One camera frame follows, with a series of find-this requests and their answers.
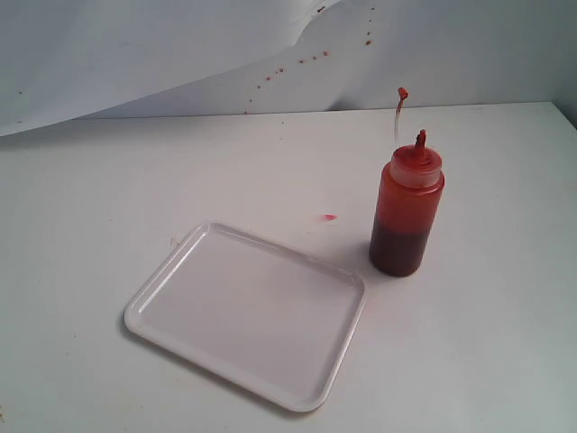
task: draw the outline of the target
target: dark red liquid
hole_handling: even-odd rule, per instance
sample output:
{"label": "dark red liquid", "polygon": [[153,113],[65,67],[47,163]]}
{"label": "dark red liquid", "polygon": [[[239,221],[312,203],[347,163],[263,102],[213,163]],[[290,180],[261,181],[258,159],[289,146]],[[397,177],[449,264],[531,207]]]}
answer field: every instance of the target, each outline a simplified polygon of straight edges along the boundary
{"label": "dark red liquid", "polygon": [[417,233],[397,233],[375,218],[369,248],[372,264],[378,270],[394,277],[410,275],[421,264],[430,231],[431,227]]}

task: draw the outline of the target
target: rectangular tray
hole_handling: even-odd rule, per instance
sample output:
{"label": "rectangular tray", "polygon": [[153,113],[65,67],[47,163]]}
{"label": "rectangular tray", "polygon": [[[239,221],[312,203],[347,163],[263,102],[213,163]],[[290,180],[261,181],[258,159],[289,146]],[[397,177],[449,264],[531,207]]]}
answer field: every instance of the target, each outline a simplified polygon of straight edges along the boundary
{"label": "rectangular tray", "polygon": [[326,399],[364,304],[353,272],[217,223],[193,230],[126,326],[288,410]]}

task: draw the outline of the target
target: sauce bottle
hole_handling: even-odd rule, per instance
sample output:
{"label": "sauce bottle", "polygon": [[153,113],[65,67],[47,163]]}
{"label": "sauce bottle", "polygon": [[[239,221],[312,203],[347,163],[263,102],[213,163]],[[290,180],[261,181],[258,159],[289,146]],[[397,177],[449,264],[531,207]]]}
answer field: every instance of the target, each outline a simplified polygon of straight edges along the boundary
{"label": "sauce bottle", "polygon": [[443,192],[441,156],[425,140],[421,130],[415,145],[394,151],[380,177],[369,256],[377,269],[397,277],[421,264]]}

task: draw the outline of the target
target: paper sheet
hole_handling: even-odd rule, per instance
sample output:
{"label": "paper sheet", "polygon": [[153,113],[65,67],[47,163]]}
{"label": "paper sheet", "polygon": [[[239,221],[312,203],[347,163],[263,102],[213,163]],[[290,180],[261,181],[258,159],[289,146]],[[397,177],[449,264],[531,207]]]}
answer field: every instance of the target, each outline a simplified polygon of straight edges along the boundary
{"label": "paper sheet", "polygon": [[4,0],[0,135],[262,60],[339,0]]}

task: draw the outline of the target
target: white tabletop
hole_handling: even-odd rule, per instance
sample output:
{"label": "white tabletop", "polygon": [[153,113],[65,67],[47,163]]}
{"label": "white tabletop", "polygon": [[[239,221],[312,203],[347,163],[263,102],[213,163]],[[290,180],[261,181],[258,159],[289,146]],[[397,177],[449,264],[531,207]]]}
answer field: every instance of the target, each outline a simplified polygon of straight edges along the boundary
{"label": "white tabletop", "polygon": [[[421,127],[446,187],[406,279],[367,260],[391,110],[0,139],[0,432],[574,432],[576,131],[548,103],[408,109],[403,142]],[[319,410],[276,410],[124,330],[128,300],[207,220],[364,278]]]}

